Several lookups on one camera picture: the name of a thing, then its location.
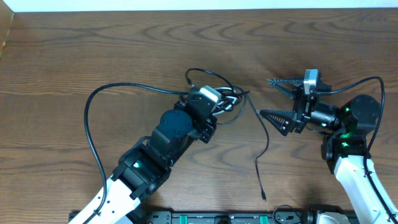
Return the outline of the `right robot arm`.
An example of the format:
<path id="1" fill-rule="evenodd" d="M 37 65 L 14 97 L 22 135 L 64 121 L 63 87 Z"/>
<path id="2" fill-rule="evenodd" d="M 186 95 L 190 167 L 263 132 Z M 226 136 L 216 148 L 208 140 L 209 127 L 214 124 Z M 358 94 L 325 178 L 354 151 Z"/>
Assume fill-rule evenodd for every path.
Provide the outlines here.
<path id="1" fill-rule="evenodd" d="M 360 223 L 397 223 L 397 208 L 382 186 L 370 150 L 379 130 L 385 101 L 358 95 L 343 106 L 321 101 L 355 87 L 337 91 L 308 70 L 303 78 L 273 79 L 269 85 L 294 101 L 292 110 L 259 110 L 258 114 L 286 136 L 309 124 L 323 135 L 322 159 L 343 186 Z"/>

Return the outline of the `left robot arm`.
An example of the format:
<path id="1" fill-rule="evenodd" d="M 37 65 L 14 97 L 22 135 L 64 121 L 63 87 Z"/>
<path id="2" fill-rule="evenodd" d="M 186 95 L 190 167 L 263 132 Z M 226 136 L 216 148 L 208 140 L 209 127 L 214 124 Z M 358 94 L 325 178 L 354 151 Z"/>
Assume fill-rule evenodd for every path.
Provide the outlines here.
<path id="1" fill-rule="evenodd" d="M 190 145 L 208 143 L 216 130 L 213 110 L 221 93 L 193 87 L 188 96 L 163 113 L 150 136 L 141 138 L 118 160 L 118 166 L 95 198 L 71 223 L 117 223 L 150 197 L 170 177 L 171 168 Z"/>

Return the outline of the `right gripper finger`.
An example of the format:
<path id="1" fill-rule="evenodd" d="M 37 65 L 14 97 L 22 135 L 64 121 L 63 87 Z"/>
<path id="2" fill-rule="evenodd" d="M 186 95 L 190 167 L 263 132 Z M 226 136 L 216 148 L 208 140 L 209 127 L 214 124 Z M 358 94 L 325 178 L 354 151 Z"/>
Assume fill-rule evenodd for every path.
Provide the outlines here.
<path id="1" fill-rule="evenodd" d="M 259 110 L 259 114 L 268 120 L 283 136 L 291 133 L 296 126 L 297 113 L 294 111 Z"/>
<path id="2" fill-rule="evenodd" d="M 303 85 L 303 78 L 268 79 L 270 87 L 280 91 L 287 98 L 294 100 Z"/>

